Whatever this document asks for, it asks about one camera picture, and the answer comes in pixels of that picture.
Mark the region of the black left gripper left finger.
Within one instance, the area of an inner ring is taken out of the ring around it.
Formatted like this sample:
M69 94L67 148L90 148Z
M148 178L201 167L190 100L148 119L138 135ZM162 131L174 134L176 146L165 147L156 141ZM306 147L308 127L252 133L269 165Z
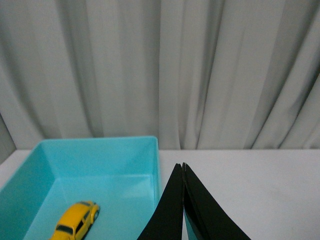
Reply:
M159 203L139 240L180 240L183 230L185 184L181 164L175 164Z

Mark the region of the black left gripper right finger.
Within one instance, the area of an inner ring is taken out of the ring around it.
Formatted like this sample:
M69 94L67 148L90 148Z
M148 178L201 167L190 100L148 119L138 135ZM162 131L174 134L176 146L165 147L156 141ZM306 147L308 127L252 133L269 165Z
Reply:
M182 165L184 215L190 240L249 240L227 215L191 167Z

